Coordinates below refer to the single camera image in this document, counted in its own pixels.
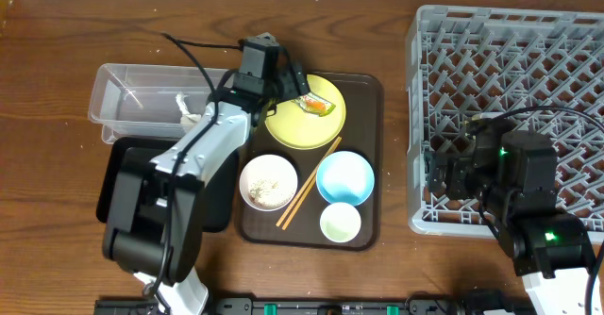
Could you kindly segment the green snack wrapper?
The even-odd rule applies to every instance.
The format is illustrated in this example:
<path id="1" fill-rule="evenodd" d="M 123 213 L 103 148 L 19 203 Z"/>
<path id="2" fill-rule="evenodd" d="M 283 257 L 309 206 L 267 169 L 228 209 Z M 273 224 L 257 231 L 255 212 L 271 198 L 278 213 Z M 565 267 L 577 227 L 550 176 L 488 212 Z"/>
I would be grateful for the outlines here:
<path id="1" fill-rule="evenodd" d="M 318 117 L 327 116 L 335 109 L 333 103 L 313 92 L 295 98 L 294 103 L 304 112 Z"/>

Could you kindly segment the white tissue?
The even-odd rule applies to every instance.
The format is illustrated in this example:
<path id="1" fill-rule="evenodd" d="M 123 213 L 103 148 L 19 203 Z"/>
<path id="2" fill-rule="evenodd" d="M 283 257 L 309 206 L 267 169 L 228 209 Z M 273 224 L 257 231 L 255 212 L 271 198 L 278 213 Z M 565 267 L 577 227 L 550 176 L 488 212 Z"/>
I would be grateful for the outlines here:
<path id="1" fill-rule="evenodd" d="M 185 101 L 186 98 L 187 95 L 185 95 L 183 92 L 178 93 L 176 95 L 176 104 L 181 113 L 180 124 L 185 130 L 190 130 L 201 121 L 202 115 L 191 113 L 189 111 Z"/>

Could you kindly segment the small white cup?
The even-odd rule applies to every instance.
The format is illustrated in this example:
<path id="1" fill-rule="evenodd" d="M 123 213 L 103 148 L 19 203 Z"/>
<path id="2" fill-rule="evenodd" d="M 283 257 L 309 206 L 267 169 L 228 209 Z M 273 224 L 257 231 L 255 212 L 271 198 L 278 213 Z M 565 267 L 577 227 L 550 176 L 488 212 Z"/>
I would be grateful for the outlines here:
<path id="1" fill-rule="evenodd" d="M 361 216 L 355 207 L 347 203 L 334 203 L 323 210 L 319 225 L 328 240 L 346 243 L 360 233 Z"/>

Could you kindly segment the white pink rice bowl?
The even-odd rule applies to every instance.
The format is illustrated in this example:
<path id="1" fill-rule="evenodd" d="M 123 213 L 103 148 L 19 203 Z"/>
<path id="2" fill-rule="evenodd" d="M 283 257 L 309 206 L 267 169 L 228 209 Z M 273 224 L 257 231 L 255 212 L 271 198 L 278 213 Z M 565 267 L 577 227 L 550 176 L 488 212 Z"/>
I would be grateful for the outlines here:
<path id="1" fill-rule="evenodd" d="M 239 189 L 244 201 L 253 209 L 279 210 L 287 206 L 297 192 L 297 171 L 285 157 L 254 157 L 241 172 Z"/>

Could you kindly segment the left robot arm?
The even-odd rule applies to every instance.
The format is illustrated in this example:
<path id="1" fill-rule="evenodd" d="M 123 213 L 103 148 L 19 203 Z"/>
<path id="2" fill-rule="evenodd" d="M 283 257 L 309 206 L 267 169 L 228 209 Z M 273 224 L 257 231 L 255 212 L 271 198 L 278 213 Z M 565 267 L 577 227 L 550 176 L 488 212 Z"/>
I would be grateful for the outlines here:
<path id="1" fill-rule="evenodd" d="M 178 142 L 124 137 L 112 146 L 97 218 L 102 253 L 144 283 L 156 314 L 200 314 L 194 268 L 208 216 L 230 217 L 237 155 L 277 104 L 309 93 L 300 65 L 270 33 L 239 42 L 242 64 L 210 83 L 199 122 Z"/>

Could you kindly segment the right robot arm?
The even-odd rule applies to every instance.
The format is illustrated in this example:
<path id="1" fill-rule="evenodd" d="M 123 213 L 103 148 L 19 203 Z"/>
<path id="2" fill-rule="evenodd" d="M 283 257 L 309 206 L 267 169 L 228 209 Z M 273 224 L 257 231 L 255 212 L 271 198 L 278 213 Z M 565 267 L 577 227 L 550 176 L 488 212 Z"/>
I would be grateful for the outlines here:
<path id="1" fill-rule="evenodd" d="M 600 314 L 603 263 L 587 228 L 557 209 L 557 154 L 545 135 L 488 126 L 469 155 L 426 156 L 428 190 L 475 199 L 538 314 Z"/>

